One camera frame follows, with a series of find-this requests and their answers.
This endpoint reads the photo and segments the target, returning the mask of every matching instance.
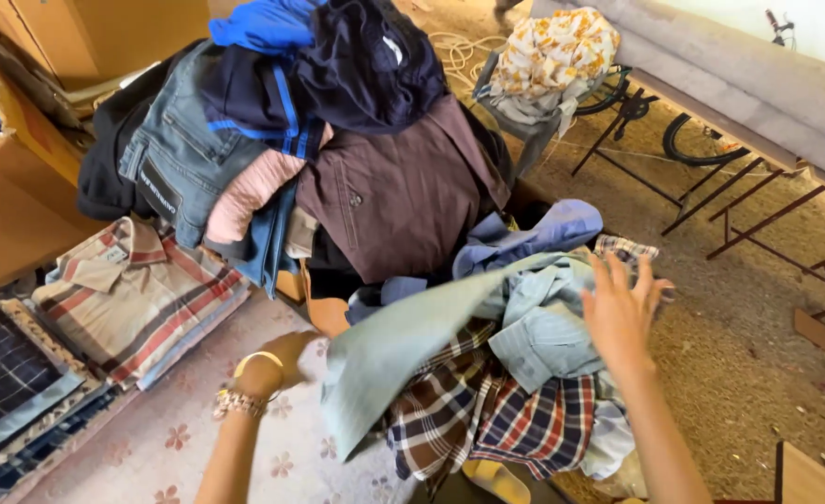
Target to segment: bicycle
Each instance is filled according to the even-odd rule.
[[[770,9],[765,10],[765,16],[774,29],[774,39],[772,42],[778,46],[785,47],[786,40],[791,40],[790,49],[796,50],[794,36],[795,23],[786,19],[784,14],[783,18],[786,20],[786,24],[780,25]],[[783,33],[786,30],[792,30],[792,33],[789,37],[784,38]],[[629,67],[620,64],[612,65],[605,81],[597,87],[596,91],[594,91],[590,97],[587,97],[587,99],[581,103],[575,111],[575,116],[596,114],[614,106],[616,103],[620,103],[626,98],[630,98],[628,95],[630,82],[627,78],[630,70]],[[649,104],[657,99],[657,97],[643,98],[640,107],[621,123],[621,126],[614,133],[614,139],[618,141],[623,138],[628,122],[633,119],[642,119],[642,117],[649,112]],[[698,124],[684,129],[684,126],[689,124],[690,121],[696,121]],[[737,143],[721,145],[720,140],[722,137],[723,135],[719,132],[703,125],[688,114],[682,113],[665,128],[662,147],[668,158],[692,167],[720,165],[737,160],[749,153],[749,150],[745,147],[733,149],[738,145]]]

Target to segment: brown carpet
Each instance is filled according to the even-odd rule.
[[[211,2],[218,13],[238,3]],[[429,33],[450,31],[477,40],[500,31],[491,0],[396,3]],[[511,17],[525,17],[529,10],[526,2]],[[644,119],[631,123],[624,139],[606,146],[663,156],[662,133],[675,115],[655,102]],[[591,144],[613,116],[609,110],[579,119],[564,141]],[[520,144],[513,138],[508,142],[517,155]],[[773,498],[777,440],[790,441],[815,459],[825,454],[825,352],[791,328],[793,307],[825,308],[825,285],[748,243],[706,261],[722,240],[721,224],[710,224],[707,217],[759,177],[743,179],[662,238],[676,208],[599,158],[572,178],[571,169],[584,153],[584,148],[560,144],[528,179],[554,196],[592,203],[610,229],[662,248],[656,270],[674,281],[678,299],[654,328],[652,353],[677,423],[714,498]],[[705,173],[675,162],[611,156],[674,194]],[[747,158],[740,161],[727,169],[745,166]],[[725,177],[715,177],[697,196]],[[813,187],[803,177],[777,180],[737,207],[734,224],[755,224]],[[825,258],[825,193],[758,236],[806,264]],[[579,474],[557,479],[583,504],[608,502]]]

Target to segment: pink sweater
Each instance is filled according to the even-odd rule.
[[[333,136],[331,125],[326,123],[319,146],[325,145]],[[243,238],[253,213],[266,205],[275,191],[297,175],[305,164],[306,161],[300,158],[273,149],[260,154],[228,184],[216,201],[207,221],[207,238],[216,243],[231,243]]]

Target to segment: denim jacket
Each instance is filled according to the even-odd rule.
[[[120,158],[120,174],[176,226],[182,246],[201,243],[219,195],[268,148],[236,130],[207,127],[199,86],[223,51],[207,40],[179,63]]]

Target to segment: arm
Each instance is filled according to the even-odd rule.
[[[606,255],[608,269],[599,258],[593,256],[590,260],[596,291],[581,293],[585,321],[628,407],[636,452],[652,501],[711,504],[708,488],[664,402],[646,348],[661,290],[672,285],[666,280],[653,280],[646,257],[640,258],[639,281],[632,291],[624,265],[614,255]]]
[[[261,350],[278,356],[283,367],[266,357],[254,357],[247,361],[244,373],[236,377],[232,390],[269,401],[279,390],[303,381],[296,360],[306,345],[317,336],[316,333],[291,333],[263,345]],[[253,418],[247,413],[226,413],[194,504],[247,502],[259,428],[259,418]]]

